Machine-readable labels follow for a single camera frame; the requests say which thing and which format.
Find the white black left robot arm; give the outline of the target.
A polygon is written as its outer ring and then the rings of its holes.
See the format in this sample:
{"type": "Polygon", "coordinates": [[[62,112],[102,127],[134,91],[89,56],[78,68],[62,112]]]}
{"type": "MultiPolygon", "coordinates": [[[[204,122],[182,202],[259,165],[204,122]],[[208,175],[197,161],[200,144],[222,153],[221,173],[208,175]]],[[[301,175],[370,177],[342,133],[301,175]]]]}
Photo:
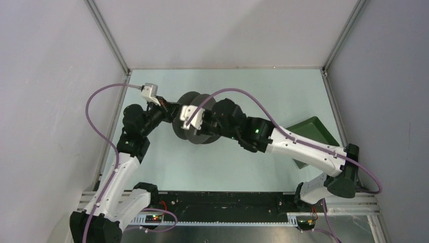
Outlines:
{"type": "Polygon", "coordinates": [[[159,104],[148,103],[148,110],[139,104],[124,109],[122,133],[113,147],[115,161],[108,176],[83,211],[74,211],[70,216],[74,242],[120,242],[123,231],[142,209],[153,211],[159,207],[157,187],[149,184],[137,184],[127,199],[119,201],[150,146],[148,135],[160,123],[172,123],[182,108],[162,97],[157,100],[159,104]]]}

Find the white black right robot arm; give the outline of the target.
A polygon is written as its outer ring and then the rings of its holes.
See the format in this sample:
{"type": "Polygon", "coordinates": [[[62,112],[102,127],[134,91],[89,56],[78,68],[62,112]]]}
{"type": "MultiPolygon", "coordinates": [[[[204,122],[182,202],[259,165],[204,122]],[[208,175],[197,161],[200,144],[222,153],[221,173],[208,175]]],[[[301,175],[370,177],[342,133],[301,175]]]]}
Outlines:
{"type": "Polygon", "coordinates": [[[357,146],[343,148],[297,135],[276,127],[270,120],[247,116],[230,99],[221,100],[209,109],[183,107],[180,120],[184,130],[194,128],[198,135],[231,138],[247,151],[287,155],[321,170],[320,176],[297,186],[294,205],[299,211],[306,212],[331,195],[342,198],[356,195],[358,168],[348,160],[357,157],[357,146]]]}

